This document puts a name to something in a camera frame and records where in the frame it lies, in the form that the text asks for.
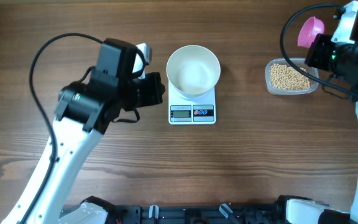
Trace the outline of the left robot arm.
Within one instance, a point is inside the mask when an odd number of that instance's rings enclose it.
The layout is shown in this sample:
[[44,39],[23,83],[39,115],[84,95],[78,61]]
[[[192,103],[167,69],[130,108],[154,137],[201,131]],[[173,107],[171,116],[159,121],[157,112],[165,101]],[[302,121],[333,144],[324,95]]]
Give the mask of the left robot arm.
[[64,203],[91,151],[122,111],[162,103],[165,87],[157,72],[145,73],[152,49],[122,40],[101,42],[96,65],[62,88],[44,152],[5,223],[119,223],[117,208],[88,197],[63,214]]

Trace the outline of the pink measuring scoop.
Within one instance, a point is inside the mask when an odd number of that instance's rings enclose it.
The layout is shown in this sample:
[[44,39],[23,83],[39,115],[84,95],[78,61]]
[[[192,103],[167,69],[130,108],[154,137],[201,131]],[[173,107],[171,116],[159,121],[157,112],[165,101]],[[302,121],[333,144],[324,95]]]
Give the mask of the pink measuring scoop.
[[310,48],[318,34],[324,33],[324,23],[315,16],[310,17],[303,24],[298,34],[297,46]]

